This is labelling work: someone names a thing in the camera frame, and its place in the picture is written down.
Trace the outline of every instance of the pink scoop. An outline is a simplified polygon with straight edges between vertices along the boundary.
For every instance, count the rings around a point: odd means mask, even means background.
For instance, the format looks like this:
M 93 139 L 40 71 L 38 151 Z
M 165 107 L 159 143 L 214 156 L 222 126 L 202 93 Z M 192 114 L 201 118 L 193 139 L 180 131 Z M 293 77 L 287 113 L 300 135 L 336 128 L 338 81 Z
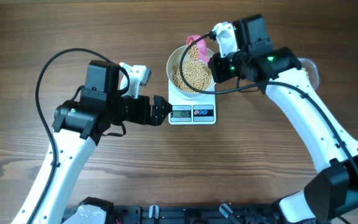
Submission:
M 190 45 L 191 41 L 199 39 L 200 37 L 201 37 L 200 35 L 191 35 L 191 36 L 187 37 L 187 40 L 186 40 L 187 46 Z M 206 42 L 205 42 L 205 40 L 200 40 L 199 42 L 197 42 L 196 45 L 198 47 L 198 59 L 202 60 L 202 61 L 204 61 L 205 63 L 208 64 L 209 57 L 206 55 L 207 51 L 206 51 Z

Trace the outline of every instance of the wooden table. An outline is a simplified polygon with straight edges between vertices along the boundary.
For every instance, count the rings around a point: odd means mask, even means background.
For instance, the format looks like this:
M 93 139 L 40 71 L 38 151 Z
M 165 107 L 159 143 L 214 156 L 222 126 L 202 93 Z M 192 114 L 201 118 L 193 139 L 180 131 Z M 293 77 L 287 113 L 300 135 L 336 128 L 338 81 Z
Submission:
M 0 5 L 0 223 L 19 211 L 48 147 L 34 89 L 51 56 L 84 47 L 117 63 L 147 65 L 153 74 L 141 94 L 167 98 L 165 65 L 187 36 L 255 13 L 265 16 L 276 48 L 289 46 L 317 64 L 318 95 L 358 139 L 358 1 Z M 92 59 L 70 53 L 48 68 L 40 99 L 49 124 L 55 108 L 84 84 Z M 69 204 L 87 196 L 116 205 L 268 203 L 302 189 L 316 175 L 302 140 L 267 96 L 233 93 L 217 96 L 216 103 L 212 126 L 126 123 L 125 137 L 102 138 Z M 358 209 L 345 217 L 358 223 Z

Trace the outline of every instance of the wooden tabletop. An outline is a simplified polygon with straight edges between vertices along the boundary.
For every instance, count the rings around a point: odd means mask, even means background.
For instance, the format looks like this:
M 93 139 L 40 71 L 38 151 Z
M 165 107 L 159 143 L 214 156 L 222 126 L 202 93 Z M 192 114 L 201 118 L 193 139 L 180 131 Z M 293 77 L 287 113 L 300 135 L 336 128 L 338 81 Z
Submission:
M 288 46 L 317 64 L 318 95 L 358 139 L 358 1 L 0 5 L 0 223 L 15 217 L 44 161 L 49 143 L 34 91 L 51 56 L 84 47 L 116 63 L 147 65 L 152 76 L 140 94 L 168 98 L 166 62 L 189 35 L 256 13 L 264 15 L 275 48 Z M 208 46 L 218 51 L 214 43 Z M 70 53 L 48 68 L 40 100 L 49 124 L 56 107 L 84 84 L 92 59 Z M 216 88 L 234 85 L 231 80 Z M 219 95 L 216 104 L 215 125 L 126 123 L 123 138 L 102 138 L 69 204 L 87 196 L 116 205 L 270 203 L 316 175 L 299 135 L 266 95 Z M 358 223 L 358 209 L 345 217 Z

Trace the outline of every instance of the white digital scale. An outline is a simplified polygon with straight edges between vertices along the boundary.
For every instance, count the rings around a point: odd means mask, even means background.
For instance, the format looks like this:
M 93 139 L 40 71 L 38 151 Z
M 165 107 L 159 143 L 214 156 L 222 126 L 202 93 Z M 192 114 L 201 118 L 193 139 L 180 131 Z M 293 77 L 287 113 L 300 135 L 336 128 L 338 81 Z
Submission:
M 201 94 L 190 99 L 177 91 L 168 81 L 168 101 L 172 105 L 169 123 L 184 124 L 214 124 L 216 122 L 215 95 Z

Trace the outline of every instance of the scale control panel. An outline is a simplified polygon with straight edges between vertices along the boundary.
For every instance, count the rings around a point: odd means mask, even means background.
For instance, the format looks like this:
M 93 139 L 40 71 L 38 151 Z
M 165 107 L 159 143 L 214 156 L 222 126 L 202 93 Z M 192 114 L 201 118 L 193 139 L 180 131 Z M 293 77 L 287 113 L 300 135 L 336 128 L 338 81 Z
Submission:
M 170 123 L 213 124 L 214 105 L 173 105 Z

